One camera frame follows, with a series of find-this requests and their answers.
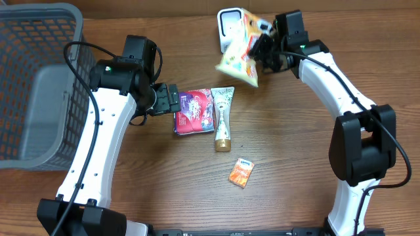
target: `wooden table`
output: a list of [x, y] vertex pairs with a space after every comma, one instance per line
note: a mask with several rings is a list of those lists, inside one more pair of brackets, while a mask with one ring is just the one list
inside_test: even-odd
[[[263, 15], [268, 20], [274, 14]], [[420, 234], [420, 9], [304, 12], [311, 39], [368, 98], [390, 104], [413, 178], [400, 189], [375, 191], [368, 227], [387, 235]], [[216, 153], [214, 134], [178, 137], [173, 117], [129, 127], [112, 185], [111, 209], [155, 228], [287, 229], [321, 226], [335, 197], [327, 152], [333, 121], [315, 94], [291, 72], [259, 77], [259, 88], [222, 75], [215, 16], [86, 20], [91, 43], [121, 54], [127, 34], [146, 35], [162, 49], [159, 81], [180, 91], [235, 86], [232, 151]], [[106, 58], [96, 52], [96, 58]], [[227, 178], [238, 157], [255, 169], [245, 189]], [[46, 235], [36, 218], [40, 198], [53, 199], [65, 172], [0, 170], [0, 235]], [[406, 175], [404, 162], [384, 184]]]

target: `red snack package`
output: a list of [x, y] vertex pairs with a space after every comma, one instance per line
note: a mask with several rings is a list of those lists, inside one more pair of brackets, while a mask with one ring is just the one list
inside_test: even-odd
[[210, 89], [180, 92], [181, 111], [176, 112], [174, 131], [178, 135], [213, 132], [213, 97]]

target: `tube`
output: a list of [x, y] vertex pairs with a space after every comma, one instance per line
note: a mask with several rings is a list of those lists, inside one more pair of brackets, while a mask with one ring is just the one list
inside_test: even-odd
[[211, 89], [217, 118], [216, 151], [230, 151], [229, 113], [234, 90], [234, 87]]

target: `white device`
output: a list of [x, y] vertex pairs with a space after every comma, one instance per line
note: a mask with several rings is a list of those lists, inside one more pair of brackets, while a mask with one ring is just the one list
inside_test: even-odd
[[217, 24], [219, 25], [220, 51], [226, 52], [232, 42], [233, 29], [237, 27], [238, 22], [243, 17], [241, 8], [234, 7], [222, 9], [217, 13]]

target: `gray plastic basket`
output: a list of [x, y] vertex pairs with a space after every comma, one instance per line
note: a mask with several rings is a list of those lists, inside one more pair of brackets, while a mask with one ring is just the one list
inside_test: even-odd
[[[64, 62], [63, 47], [84, 41], [80, 11], [66, 3], [0, 7], [0, 168], [69, 169], [89, 97]], [[74, 45], [85, 82], [95, 59]]]

